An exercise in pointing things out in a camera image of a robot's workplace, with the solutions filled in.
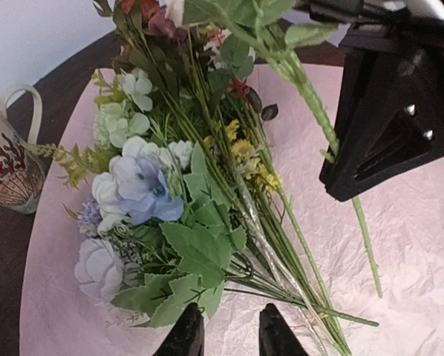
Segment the pink rose stem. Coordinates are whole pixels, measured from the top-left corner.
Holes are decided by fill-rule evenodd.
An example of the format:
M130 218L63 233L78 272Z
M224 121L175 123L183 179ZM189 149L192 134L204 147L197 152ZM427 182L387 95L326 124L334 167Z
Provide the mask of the pink rose stem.
M180 1L178 11L182 24L214 22L230 30L253 47L282 79L295 85L328 142L329 149L321 154L333 163L339 157L340 140L295 48L321 44L337 31L337 26L296 24L283 32L277 22L295 4L295 1Z

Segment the purple flower bouquet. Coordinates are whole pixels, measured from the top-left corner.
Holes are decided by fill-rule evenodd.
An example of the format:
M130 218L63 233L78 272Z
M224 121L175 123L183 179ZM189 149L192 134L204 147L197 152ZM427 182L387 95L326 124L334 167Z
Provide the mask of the purple flower bouquet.
M80 290L158 328L190 303L212 316L237 283L300 306L318 348L349 355L345 315L323 279L310 283L282 226L293 204L263 128L277 107L247 85L262 57L219 24L182 24L179 2L94 2L127 45L111 81L92 76L94 146L29 147L70 187L92 182L73 213Z

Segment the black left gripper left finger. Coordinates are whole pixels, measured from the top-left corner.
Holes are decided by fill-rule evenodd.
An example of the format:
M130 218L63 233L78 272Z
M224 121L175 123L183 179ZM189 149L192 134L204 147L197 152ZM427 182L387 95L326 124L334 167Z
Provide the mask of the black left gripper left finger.
M157 356L204 355L204 320L196 303L190 303L172 327Z

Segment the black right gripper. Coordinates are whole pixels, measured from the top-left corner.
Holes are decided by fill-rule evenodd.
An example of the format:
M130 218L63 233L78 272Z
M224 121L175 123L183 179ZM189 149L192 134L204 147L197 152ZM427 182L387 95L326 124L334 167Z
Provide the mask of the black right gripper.
M444 21L413 17L401 3L297 1L294 9L315 22L349 24L342 47L371 49L375 41L398 39L444 54ZM335 132L339 151L319 179L339 202L444 157L444 91L426 51L349 52Z

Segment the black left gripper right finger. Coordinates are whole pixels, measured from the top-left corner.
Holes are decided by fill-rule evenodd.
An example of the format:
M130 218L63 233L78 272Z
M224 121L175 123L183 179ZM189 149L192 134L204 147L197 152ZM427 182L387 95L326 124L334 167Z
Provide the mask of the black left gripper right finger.
M258 347L261 356L308 356L273 303L260 312Z

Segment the pink tissue wrapping sheet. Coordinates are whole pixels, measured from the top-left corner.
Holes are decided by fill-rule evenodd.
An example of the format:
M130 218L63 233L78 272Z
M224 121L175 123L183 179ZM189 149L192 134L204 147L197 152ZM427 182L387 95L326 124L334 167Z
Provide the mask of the pink tissue wrapping sheet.
M296 89L259 65L248 81L278 116L265 125L284 190L336 309L375 320L342 321L355 355L444 355L444 158L361 195L382 295L376 293L355 211L319 182L324 135ZM22 355L151 355L168 328L134 329L79 290L81 236L69 211L89 195L48 172L27 253L20 315Z

